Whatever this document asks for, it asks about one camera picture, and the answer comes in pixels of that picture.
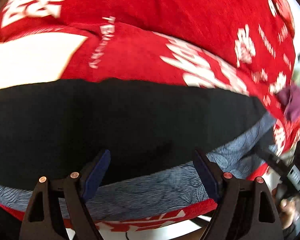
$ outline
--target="hand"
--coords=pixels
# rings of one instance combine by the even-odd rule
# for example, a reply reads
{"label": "hand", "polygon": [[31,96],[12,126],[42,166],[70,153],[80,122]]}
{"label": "hand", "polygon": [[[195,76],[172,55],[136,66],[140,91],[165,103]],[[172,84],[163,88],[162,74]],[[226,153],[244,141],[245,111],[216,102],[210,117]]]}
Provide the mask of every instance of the hand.
{"label": "hand", "polygon": [[293,223],[296,215],[296,204],[294,200],[283,199],[280,203],[281,212],[279,214],[282,229],[286,229]]}

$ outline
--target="black metal bracket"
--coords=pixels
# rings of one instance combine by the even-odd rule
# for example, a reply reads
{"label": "black metal bracket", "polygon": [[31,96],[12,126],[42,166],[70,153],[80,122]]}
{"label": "black metal bracket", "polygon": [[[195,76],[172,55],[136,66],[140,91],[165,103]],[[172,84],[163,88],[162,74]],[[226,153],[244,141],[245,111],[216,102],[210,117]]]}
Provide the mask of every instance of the black metal bracket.
{"label": "black metal bracket", "polygon": [[200,150],[193,160],[208,196],[218,203],[200,240],[283,240],[279,214],[262,177],[237,179]]}
{"label": "black metal bracket", "polygon": [[103,240],[85,205],[97,191],[110,163],[110,152],[100,152],[82,171],[65,179],[37,183],[21,225],[20,240],[69,240],[59,198],[65,198],[77,239]]}

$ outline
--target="blue patterned fabric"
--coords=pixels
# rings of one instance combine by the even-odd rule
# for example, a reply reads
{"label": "blue patterned fabric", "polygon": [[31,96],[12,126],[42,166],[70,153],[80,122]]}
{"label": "blue patterned fabric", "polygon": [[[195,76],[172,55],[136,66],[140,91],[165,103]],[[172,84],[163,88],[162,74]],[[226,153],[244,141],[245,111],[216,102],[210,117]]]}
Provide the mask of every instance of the blue patterned fabric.
{"label": "blue patterned fabric", "polygon": [[[207,154],[223,171],[246,178],[263,161],[249,151],[273,127],[275,119],[266,113],[251,129],[235,140]],[[25,211],[32,192],[0,186],[0,203]],[[100,187],[86,204],[94,220],[130,220],[178,210],[206,200],[208,195],[192,162]],[[69,218],[60,199],[64,218]]]}

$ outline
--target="copper rivet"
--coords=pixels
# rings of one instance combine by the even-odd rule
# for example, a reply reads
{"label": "copper rivet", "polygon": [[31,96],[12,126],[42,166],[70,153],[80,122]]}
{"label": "copper rivet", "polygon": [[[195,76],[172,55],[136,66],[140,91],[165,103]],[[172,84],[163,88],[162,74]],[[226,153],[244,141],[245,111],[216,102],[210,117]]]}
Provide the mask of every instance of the copper rivet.
{"label": "copper rivet", "polygon": [[47,180],[46,177],[41,177],[41,178],[39,179],[39,182],[40,182],[40,183],[44,183],[46,180]]}
{"label": "copper rivet", "polygon": [[70,174],[70,177],[73,179],[76,179],[77,177],[79,177],[79,173],[78,172],[73,172]]}
{"label": "copper rivet", "polygon": [[257,182],[258,183],[264,183],[265,180],[262,177],[257,177]]}
{"label": "copper rivet", "polygon": [[223,176],[226,178],[226,179],[231,179],[232,178],[232,174],[230,172],[225,172],[223,174]]}

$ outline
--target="purple cloth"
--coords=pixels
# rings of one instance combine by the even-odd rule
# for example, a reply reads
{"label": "purple cloth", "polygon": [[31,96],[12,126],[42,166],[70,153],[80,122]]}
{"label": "purple cloth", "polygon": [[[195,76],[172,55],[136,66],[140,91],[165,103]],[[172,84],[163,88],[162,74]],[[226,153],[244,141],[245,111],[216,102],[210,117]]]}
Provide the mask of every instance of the purple cloth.
{"label": "purple cloth", "polygon": [[295,122],[300,117],[300,87],[292,84],[276,94],[280,103],[285,106],[284,116]]}

